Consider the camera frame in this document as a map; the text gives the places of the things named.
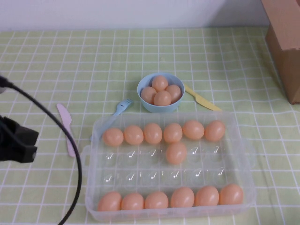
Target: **blue plastic fork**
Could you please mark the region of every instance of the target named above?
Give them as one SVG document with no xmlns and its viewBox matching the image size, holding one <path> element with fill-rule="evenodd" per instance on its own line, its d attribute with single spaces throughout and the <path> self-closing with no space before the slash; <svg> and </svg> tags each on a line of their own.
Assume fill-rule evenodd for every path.
<svg viewBox="0 0 300 225">
<path fill-rule="evenodd" d="M 124 101 L 121 101 L 117 105 L 116 112 L 103 124 L 103 126 L 97 131 L 97 136 L 99 139 L 103 135 L 103 133 L 115 122 L 117 119 L 117 116 L 119 116 L 122 112 L 124 112 L 128 107 L 130 107 L 133 104 L 133 100 L 126 99 Z"/>
</svg>

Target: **clear plastic container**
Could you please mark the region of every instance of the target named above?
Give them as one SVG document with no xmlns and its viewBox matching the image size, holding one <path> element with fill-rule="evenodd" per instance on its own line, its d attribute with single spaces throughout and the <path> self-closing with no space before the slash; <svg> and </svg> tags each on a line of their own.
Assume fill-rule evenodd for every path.
<svg viewBox="0 0 300 225">
<path fill-rule="evenodd" d="M 116 222 L 132 219 L 156 219 L 178 217 L 221 216 L 249 209 L 256 199 L 255 186 L 246 156 L 246 146 L 240 137 L 234 115 L 229 112 L 192 113 L 141 113 L 123 114 L 117 117 L 112 127 L 122 131 L 128 125 L 142 129 L 155 122 L 162 129 L 172 122 L 183 126 L 187 120 L 195 119 L 204 127 L 212 120 L 222 120 L 226 125 L 225 136 L 219 142 L 191 141 L 185 137 L 187 158 L 181 165 L 170 165 L 165 160 L 167 144 L 130 146 L 125 142 L 118 148 L 107 147 L 97 135 L 97 130 L 109 119 L 102 117 L 93 127 L 87 172 L 88 181 L 85 204 L 90 214 L 99 222 Z M 219 191 L 229 183 L 237 183 L 244 192 L 240 205 L 218 205 L 213 207 L 168 208 L 164 210 L 120 210 L 98 212 L 101 197 L 110 191 L 118 191 L 122 197 L 138 192 L 144 198 L 154 191 L 163 191 L 169 200 L 174 190 L 190 187 L 194 193 L 205 185 L 213 185 Z"/>
</svg>

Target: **cardboard box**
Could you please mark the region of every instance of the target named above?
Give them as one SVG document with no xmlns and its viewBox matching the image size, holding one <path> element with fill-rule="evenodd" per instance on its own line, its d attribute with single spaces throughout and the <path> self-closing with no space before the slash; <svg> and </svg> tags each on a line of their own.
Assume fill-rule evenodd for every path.
<svg viewBox="0 0 300 225">
<path fill-rule="evenodd" d="M 262 0 L 270 20 L 266 42 L 288 101 L 300 103 L 300 0 Z"/>
</svg>

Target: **plastic egg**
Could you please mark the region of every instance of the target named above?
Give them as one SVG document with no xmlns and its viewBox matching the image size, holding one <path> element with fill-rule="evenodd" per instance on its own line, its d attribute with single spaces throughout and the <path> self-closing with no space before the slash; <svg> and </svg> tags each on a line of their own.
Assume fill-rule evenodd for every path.
<svg viewBox="0 0 300 225">
<path fill-rule="evenodd" d="M 204 136 L 210 142 L 217 142 L 224 136 L 225 131 L 225 124 L 220 120 L 214 120 L 205 128 Z"/>
<path fill-rule="evenodd" d="M 168 205 L 168 197 L 161 191 L 151 193 L 145 200 L 145 209 L 166 209 Z"/>
<path fill-rule="evenodd" d="M 169 105 L 169 104 L 171 104 L 171 101 L 172 101 L 171 94 L 169 92 L 167 92 L 166 90 L 159 91 L 153 99 L 154 105 L 157 105 L 157 106 Z"/>
<path fill-rule="evenodd" d="M 204 186 L 196 194 L 195 206 L 215 206 L 219 202 L 219 192 L 214 186 Z"/>
<path fill-rule="evenodd" d="M 98 211 L 121 210 L 122 197 L 119 192 L 112 191 L 104 195 L 98 203 Z"/>
<path fill-rule="evenodd" d="M 181 142 L 172 143 L 165 152 L 165 158 L 168 163 L 178 165 L 187 157 L 187 148 Z"/>
<path fill-rule="evenodd" d="M 153 87 L 146 87 L 141 92 L 141 98 L 149 104 L 154 104 L 154 97 L 156 95 L 156 90 Z"/>
<path fill-rule="evenodd" d="M 176 84 L 172 84 L 168 86 L 166 89 L 171 94 L 171 104 L 177 102 L 181 98 L 181 90 L 180 87 L 178 87 Z"/>
<path fill-rule="evenodd" d="M 189 120 L 182 127 L 183 134 L 192 140 L 200 140 L 204 135 L 203 125 L 196 120 Z"/>
<path fill-rule="evenodd" d="M 163 131 L 156 123 L 148 123 L 144 128 L 144 138 L 149 144 L 158 144 L 163 138 Z"/>
<path fill-rule="evenodd" d="M 220 205 L 236 205 L 243 203 L 243 190 L 237 184 L 228 184 L 220 192 Z"/>
<path fill-rule="evenodd" d="M 172 208 L 186 208 L 194 205 L 195 195 L 189 187 L 180 187 L 171 197 Z"/>
<path fill-rule="evenodd" d="M 170 123 L 164 129 L 164 140 L 167 143 L 180 141 L 182 138 L 182 128 L 178 123 Z"/>
<path fill-rule="evenodd" d="M 124 135 L 120 129 L 109 128 L 104 132 L 102 138 L 106 145 L 110 147 L 118 147 L 120 144 L 122 144 Z"/>
<path fill-rule="evenodd" d="M 153 81 L 152 81 L 152 87 L 157 91 L 161 91 L 161 90 L 165 90 L 168 87 L 168 81 L 167 79 L 162 76 L 162 75 L 158 75 L 156 77 L 154 77 Z"/>
<path fill-rule="evenodd" d="M 124 139 L 128 144 L 139 145 L 143 142 L 144 133 L 136 125 L 130 125 L 124 130 Z"/>
<path fill-rule="evenodd" d="M 142 210 L 144 208 L 144 198 L 139 193 L 126 195 L 121 204 L 122 210 Z"/>
</svg>

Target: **yellow plastic knife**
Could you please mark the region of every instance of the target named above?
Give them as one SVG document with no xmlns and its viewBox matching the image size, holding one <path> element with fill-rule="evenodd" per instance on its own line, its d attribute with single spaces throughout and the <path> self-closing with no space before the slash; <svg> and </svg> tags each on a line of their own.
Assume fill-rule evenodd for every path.
<svg viewBox="0 0 300 225">
<path fill-rule="evenodd" d="M 210 110 L 214 110 L 214 111 L 222 111 L 222 109 L 220 109 L 219 107 L 215 106 L 214 104 L 210 103 L 209 101 L 207 101 L 205 98 L 201 97 L 200 95 L 198 95 L 196 92 L 193 91 L 193 89 L 191 89 L 190 87 L 188 87 L 186 84 L 184 84 L 184 89 L 187 93 L 189 93 L 190 95 L 195 97 L 195 100 L 198 104 L 210 109 Z"/>
</svg>

